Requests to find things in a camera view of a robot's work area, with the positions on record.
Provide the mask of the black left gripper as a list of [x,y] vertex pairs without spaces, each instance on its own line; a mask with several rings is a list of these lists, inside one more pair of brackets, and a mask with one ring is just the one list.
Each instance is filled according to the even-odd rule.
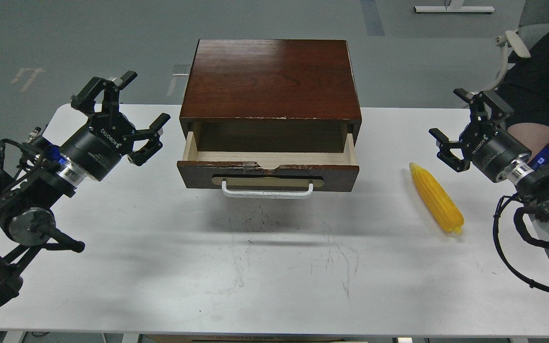
[[[120,162],[122,156],[127,154],[130,163],[142,166],[163,146],[161,131],[171,118],[169,114],[161,113],[146,130],[135,130],[135,125],[120,114],[120,91],[137,76],[136,72],[127,71],[114,80],[94,77],[78,95],[71,97],[71,107],[90,118],[60,147],[60,152],[98,182]],[[100,95],[103,95],[101,111],[106,114],[94,109]],[[147,142],[133,151],[132,143],[135,141]]]

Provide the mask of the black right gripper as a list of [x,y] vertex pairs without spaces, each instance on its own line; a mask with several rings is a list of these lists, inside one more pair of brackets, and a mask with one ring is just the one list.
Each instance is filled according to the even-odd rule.
[[[512,116],[514,109],[495,91],[472,93],[456,88],[453,93],[468,105],[470,124],[460,135],[460,142],[450,141],[438,128],[429,129],[442,162],[458,173],[468,170],[471,162],[486,178],[497,183],[505,180],[516,165],[529,161],[530,150],[496,126]],[[464,159],[453,154],[453,149],[461,149]]]

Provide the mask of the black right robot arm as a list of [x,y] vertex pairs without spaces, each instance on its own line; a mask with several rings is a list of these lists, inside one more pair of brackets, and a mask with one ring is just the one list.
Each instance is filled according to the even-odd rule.
[[438,158],[458,173],[474,165],[491,182],[510,181],[524,204],[514,217],[517,231],[527,243],[549,248],[549,144],[532,159],[530,150],[503,128],[513,110],[494,91],[453,92],[468,104],[470,123],[457,141],[437,128],[429,130]]

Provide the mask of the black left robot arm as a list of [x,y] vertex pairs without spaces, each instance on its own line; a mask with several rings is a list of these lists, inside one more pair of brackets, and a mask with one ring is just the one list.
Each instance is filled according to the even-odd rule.
[[0,141],[0,307],[18,297],[21,273],[42,250],[82,252],[85,243],[61,232],[51,207],[72,197],[85,178],[98,182],[122,160],[142,166],[161,148],[161,130],[170,119],[161,113],[138,130],[120,112],[120,91],[137,78],[92,78],[71,107],[87,117],[61,146],[33,130],[25,142]]

